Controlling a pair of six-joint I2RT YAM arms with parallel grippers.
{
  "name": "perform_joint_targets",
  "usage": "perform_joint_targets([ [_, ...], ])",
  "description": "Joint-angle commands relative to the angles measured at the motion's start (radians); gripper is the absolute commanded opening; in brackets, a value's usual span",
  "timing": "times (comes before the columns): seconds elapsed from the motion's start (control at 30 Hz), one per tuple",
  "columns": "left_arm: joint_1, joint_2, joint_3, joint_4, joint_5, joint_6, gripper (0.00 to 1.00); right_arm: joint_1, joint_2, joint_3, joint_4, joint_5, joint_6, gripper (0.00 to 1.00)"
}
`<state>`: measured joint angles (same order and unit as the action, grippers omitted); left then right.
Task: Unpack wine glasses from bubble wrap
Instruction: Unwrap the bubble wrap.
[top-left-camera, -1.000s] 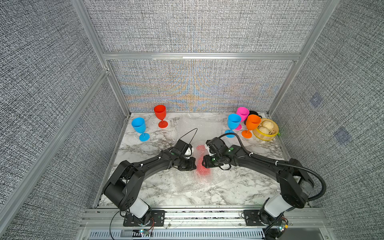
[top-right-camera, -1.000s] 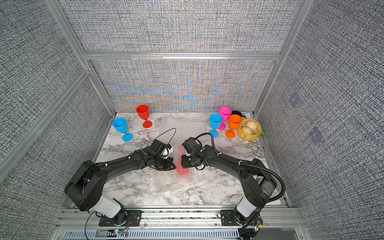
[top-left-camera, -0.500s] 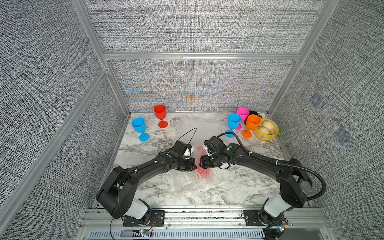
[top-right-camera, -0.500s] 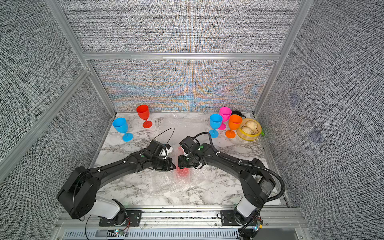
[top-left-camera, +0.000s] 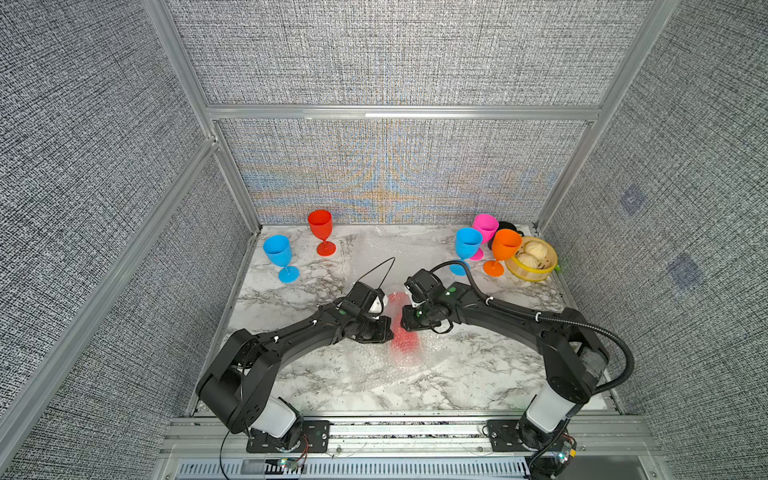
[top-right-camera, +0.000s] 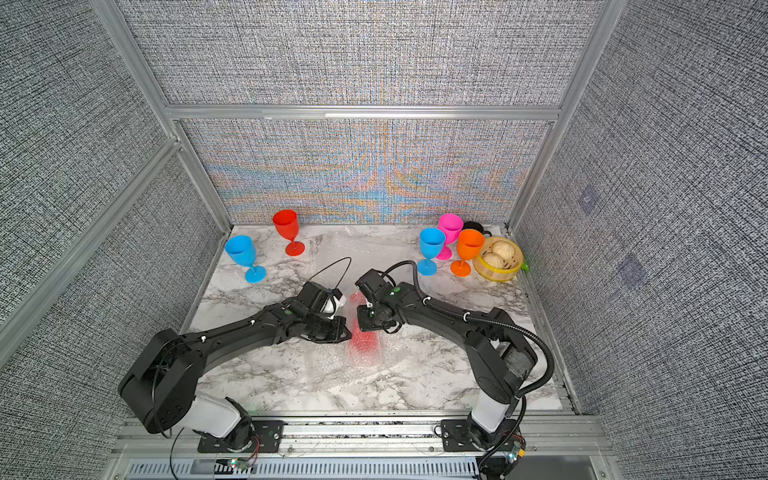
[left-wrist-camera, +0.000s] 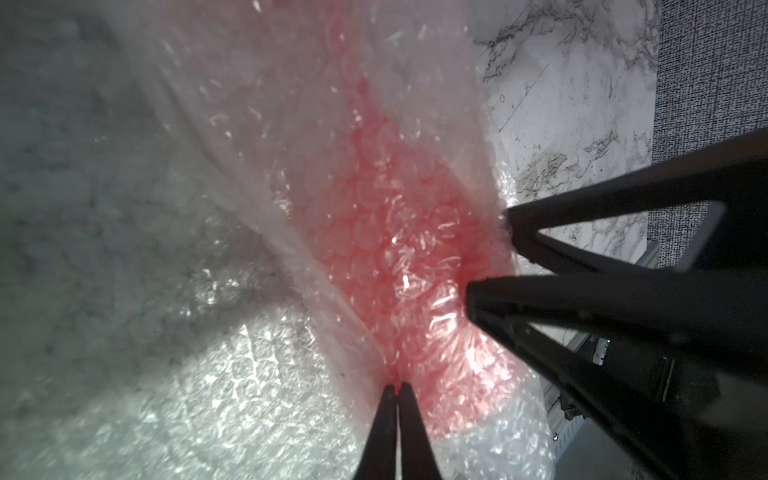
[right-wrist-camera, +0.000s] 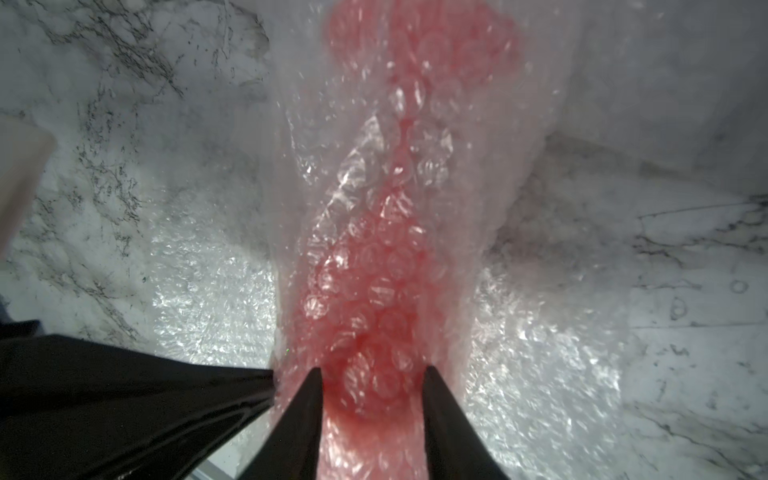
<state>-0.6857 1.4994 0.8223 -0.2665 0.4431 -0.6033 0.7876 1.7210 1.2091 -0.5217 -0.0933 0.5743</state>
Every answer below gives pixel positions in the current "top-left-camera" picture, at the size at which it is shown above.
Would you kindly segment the blue wine glass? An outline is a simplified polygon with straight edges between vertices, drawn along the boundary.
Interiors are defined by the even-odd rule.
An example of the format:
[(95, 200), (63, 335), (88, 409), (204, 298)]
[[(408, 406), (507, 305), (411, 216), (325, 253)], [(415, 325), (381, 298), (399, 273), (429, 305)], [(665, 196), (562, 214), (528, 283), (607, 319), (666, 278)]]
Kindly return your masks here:
[(461, 228), (456, 233), (455, 251), (463, 265), (466, 265), (466, 260), (477, 253), (482, 241), (482, 233), (471, 227)]
[(296, 281), (300, 276), (297, 267), (292, 266), (292, 249), (290, 239), (284, 235), (268, 237), (263, 245), (268, 260), (279, 268), (278, 279), (285, 284)]

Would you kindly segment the orange wine glass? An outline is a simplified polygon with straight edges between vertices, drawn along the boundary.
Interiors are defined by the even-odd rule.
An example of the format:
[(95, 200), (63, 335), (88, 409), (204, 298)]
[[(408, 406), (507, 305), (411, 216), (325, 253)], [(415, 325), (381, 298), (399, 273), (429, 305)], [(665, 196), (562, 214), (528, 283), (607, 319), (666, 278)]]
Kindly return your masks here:
[(491, 247), (493, 259), (484, 263), (484, 272), (491, 277), (501, 277), (505, 271), (505, 262), (516, 254), (522, 245), (522, 240), (523, 237), (517, 231), (498, 230)]

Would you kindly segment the pink plastic wine glass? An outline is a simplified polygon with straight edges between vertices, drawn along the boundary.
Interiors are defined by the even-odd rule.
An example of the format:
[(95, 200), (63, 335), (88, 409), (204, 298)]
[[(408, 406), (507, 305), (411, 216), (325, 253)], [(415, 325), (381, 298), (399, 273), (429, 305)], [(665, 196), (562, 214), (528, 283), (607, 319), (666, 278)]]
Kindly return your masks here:
[(483, 246), (495, 235), (499, 228), (499, 221), (490, 214), (479, 214), (475, 217), (472, 228), (481, 233), (482, 241), (477, 251), (470, 257), (470, 259), (472, 261), (479, 261), (484, 258)]

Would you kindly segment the red plastic wine glass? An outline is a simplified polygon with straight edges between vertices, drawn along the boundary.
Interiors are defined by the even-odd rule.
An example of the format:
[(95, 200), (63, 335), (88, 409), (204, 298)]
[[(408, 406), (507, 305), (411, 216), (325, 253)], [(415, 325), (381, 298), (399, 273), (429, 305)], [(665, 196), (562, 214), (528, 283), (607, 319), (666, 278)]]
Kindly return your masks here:
[(333, 230), (331, 213), (327, 210), (315, 210), (308, 215), (308, 223), (313, 235), (321, 240), (317, 253), (322, 257), (332, 256), (336, 252), (336, 245), (329, 240)]

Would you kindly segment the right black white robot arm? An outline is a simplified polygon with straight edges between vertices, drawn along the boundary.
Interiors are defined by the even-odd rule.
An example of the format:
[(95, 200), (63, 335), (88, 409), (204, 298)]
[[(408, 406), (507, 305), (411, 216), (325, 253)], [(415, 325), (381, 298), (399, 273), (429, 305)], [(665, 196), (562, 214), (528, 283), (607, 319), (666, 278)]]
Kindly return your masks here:
[(413, 284), (405, 291), (412, 305), (403, 309), (401, 324), (408, 331), (433, 329), (444, 321), (466, 324), (519, 341), (541, 355), (545, 384), (515, 427), (529, 451), (541, 450), (559, 439), (569, 420), (594, 395), (613, 388), (612, 383), (601, 381), (610, 362), (602, 340), (616, 341), (617, 337), (586, 322), (577, 310), (532, 310), (462, 283), (431, 289)]

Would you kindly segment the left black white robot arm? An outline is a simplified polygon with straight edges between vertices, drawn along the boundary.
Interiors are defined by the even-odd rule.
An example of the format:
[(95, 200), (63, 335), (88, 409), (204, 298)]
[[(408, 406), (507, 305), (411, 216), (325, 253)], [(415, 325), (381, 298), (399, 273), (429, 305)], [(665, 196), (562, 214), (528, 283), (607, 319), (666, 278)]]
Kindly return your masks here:
[(198, 399), (232, 433), (257, 430), (293, 442), (301, 415), (272, 395), (280, 370), (319, 348), (342, 340), (380, 344), (391, 341), (392, 319), (361, 312), (342, 302), (321, 305), (308, 318), (283, 329), (231, 334), (202, 374)]

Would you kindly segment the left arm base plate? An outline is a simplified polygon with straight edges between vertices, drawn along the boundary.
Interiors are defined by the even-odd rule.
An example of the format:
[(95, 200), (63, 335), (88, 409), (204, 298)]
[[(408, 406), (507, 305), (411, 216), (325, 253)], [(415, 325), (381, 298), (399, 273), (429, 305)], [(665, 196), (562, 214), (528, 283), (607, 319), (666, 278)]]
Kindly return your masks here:
[(301, 420), (290, 427), (283, 436), (272, 436), (267, 432), (252, 430), (246, 445), (251, 454), (326, 453), (330, 438), (331, 423), (326, 420)]

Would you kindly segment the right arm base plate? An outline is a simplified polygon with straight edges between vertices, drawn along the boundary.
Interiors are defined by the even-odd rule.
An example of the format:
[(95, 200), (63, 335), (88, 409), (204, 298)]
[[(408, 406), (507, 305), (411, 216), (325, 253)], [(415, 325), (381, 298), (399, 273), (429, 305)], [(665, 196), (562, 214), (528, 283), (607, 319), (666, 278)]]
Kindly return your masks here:
[(557, 432), (544, 432), (525, 418), (488, 420), (485, 428), (494, 452), (535, 453), (548, 445)]

